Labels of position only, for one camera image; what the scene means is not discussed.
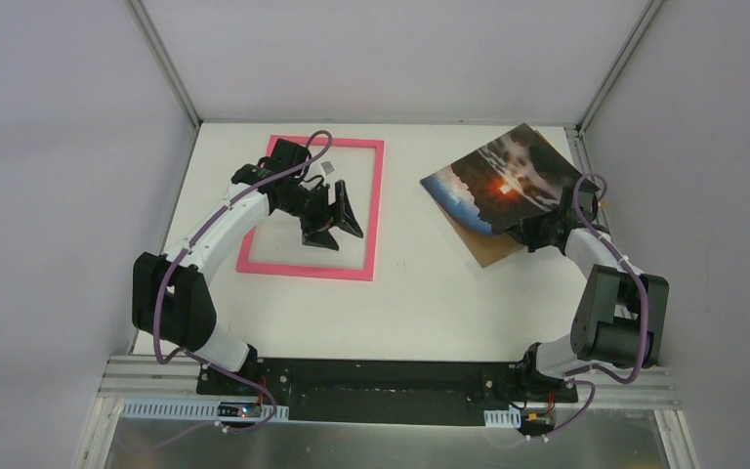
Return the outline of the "pink wooden photo frame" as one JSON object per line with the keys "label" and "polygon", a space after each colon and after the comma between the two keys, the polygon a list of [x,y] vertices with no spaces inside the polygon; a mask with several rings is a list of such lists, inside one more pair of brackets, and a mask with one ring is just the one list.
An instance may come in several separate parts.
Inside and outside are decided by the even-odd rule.
{"label": "pink wooden photo frame", "polygon": [[333,229],[337,251],[301,244],[297,219],[277,212],[244,238],[235,270],[241,274],[370,281],[374,278],[378,239],[384,142],[338,138],[310,168],[332,184],[347,183],[350,206],[362,228],[357,238]]}

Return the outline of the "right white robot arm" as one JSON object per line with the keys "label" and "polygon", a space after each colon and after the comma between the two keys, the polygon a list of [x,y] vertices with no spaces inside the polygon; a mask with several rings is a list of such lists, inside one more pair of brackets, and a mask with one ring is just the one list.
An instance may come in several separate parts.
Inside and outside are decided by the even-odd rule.
{"label": "right white robot arm", "polygon": [[596,222],[598,209],[597,191],[566,188],[556,208],[509,230],[530,253],[557,249],[586,279],[567,335],[532,344],[514,369],[517,391],[528,400],[590,371],[631,384],[657,363],[669,283],[636,267],[614,245]]}

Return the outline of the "brown fibreboard backing board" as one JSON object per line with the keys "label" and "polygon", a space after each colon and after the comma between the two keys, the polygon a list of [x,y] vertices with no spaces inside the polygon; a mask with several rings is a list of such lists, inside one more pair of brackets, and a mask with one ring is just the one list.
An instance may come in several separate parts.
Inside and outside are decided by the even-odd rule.
{"label": "brown fibreboard backing board", "polygon": [[521,245],[507,234],[506,231],[493,236],[476,234],[462,227],[459,223],[451,219],[442,208],[440,209],[447,222],[458,234],[460,240],[463,241],[474,260],[482,269],[501,261],[521,249]]}

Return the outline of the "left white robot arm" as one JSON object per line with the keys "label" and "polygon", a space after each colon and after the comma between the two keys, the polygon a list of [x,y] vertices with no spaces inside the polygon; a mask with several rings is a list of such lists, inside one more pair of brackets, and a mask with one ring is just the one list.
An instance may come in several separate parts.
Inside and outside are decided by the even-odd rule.
{"label": "left white robot arm", "polygon": [[189,234],[161,254],[142,253],[133,267],[132,324],[152,338],[165,364],[179,353],[222,368],[221,380],[236,395],[251,393],[257,351],[218,322],[210,280],[243,239],[275,212],[297,219],[307,247],[332,251],[339,229],[361,238],[347,185],[308,178],[308,170],[333,144],[318,130],[304,144],[277,140],[271,153],[236,170],[217,206]]}

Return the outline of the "sunset landscape photo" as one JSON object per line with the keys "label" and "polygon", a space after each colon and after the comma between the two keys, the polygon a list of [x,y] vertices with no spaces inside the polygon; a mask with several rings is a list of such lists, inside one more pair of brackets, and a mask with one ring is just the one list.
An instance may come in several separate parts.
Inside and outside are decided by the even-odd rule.
{"label": "sunset landscape photo", "polygon": [[581,173],[523,123],[420,181],[455,222],[500,235],[518,221],[555,209]]}

